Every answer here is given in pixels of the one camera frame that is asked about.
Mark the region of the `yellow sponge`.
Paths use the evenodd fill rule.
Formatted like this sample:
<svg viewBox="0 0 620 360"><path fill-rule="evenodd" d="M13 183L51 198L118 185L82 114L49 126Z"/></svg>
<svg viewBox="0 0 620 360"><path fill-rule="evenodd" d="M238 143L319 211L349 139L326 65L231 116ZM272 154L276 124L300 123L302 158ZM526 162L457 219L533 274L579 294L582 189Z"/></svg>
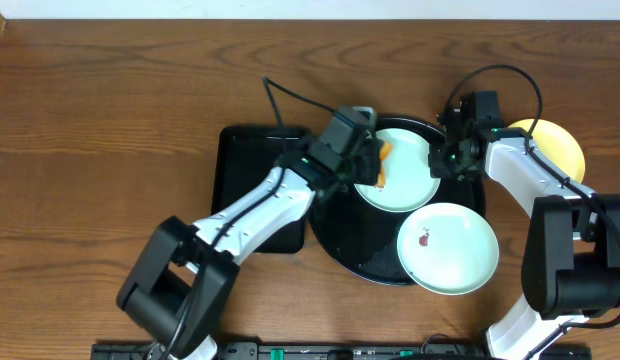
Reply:
<svg viewBox="0 0 620 360"><path fill-rule="evenodd" d="M375 187L378 189L383 189L387 182L385 168L384 168L384 161L391 154L393 145L386 141L381 141L380 144L381 144L381 147L379 150L380 170L379 170L379 174L377 177L377 182L375 183Z"/></svg>

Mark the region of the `light green plate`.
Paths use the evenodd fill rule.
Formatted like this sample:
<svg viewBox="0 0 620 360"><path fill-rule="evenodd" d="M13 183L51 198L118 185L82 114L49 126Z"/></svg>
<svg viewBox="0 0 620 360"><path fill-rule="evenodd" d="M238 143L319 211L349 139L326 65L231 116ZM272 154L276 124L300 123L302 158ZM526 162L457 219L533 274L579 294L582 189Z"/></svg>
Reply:
<svg viewBox="0 0 620 360"><path fill-rule="evenodd" d="M454 203L426 205L410 214L397 235L404 271L421 287L463 295L486 284L499 262L491 225L470 208Z"/></svg>
<svg viewBox="0 0 620 360"><path fill-rule="evenodd" d="M356 191L366 202L386 212L409 212L429 202L441 182L430 176L429 143L417 133L400 128L378 130L376 137L393 145L384 161L386 185L378 189L355 184Z"/></svg>

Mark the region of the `yellow plate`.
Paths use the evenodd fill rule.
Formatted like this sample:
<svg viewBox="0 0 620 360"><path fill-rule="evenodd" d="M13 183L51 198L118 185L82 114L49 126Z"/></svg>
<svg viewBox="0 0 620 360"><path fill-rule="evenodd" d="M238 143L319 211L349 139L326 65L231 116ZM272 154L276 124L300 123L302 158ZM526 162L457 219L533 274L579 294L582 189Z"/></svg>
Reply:
<svg viewBox="0 0 620 360"><path fill-rule="evenodd" d="M576 139L561 126L540 119L532 132L535 152L543 154L563 173L581 183L586 164L583 151Z"/></svg>

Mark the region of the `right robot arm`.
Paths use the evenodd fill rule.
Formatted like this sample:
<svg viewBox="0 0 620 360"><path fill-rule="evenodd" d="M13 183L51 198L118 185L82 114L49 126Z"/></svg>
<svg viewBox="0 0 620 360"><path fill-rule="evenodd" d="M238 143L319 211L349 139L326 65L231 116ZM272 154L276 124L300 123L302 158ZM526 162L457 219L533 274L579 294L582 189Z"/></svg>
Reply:
<svg viewBox="0 0 620 360"><path fill-rule="evenodd" d="M574 181L531 132L506 128L498 117L447 109L438 121L445 140L430 150L432 176L490 178L530 218L523 294L488 328L490 356L536 359L571 329L620 324L620 195Z"/></svg>

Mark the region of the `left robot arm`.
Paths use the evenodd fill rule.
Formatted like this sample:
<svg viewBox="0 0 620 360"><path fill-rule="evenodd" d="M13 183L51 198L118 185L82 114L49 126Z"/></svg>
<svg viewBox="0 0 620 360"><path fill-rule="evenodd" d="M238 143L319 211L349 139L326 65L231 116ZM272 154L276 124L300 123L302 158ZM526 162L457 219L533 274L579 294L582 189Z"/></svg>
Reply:
<svg viewBox="0 0 620 360"><path fill-rule="evenodd" d="M192 224L164 220L124 280L118 307L159 343L162 358L212 358L211 335L241 264L316 196L346 182L378 184L389 149L369 137L351 146L313 139L227 208Z"/></svg>

